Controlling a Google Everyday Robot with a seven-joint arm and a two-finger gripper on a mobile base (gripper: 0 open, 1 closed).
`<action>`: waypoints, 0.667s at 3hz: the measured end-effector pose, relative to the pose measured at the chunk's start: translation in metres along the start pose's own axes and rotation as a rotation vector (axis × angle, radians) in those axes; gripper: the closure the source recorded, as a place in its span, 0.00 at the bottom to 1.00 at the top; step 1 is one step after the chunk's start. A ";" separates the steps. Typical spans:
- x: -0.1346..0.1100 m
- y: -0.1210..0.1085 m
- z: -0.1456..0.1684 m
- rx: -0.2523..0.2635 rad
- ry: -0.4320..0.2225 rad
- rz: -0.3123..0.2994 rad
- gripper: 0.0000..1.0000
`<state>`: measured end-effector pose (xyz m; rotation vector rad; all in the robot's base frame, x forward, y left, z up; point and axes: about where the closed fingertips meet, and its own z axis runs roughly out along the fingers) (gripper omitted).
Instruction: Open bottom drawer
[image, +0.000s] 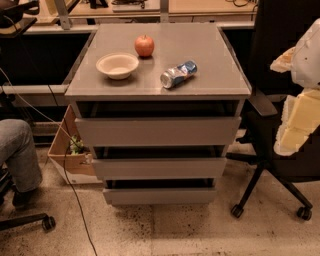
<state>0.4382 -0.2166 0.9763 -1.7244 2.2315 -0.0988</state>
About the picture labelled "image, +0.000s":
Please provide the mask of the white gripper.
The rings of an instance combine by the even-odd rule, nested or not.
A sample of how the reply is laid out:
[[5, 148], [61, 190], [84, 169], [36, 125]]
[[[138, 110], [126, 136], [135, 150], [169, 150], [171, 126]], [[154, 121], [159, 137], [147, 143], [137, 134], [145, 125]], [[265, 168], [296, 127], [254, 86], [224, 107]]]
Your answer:
[[290, 156], [299, 151], [320, 125], [320, 19], [317, 19], [292, 47], [275, 59], [270, 69], [284, 73], [291, 70], [292, 81], [304, 89], [289, 95], [283, 105], [281, 124], [276, 134], [274, 152]]

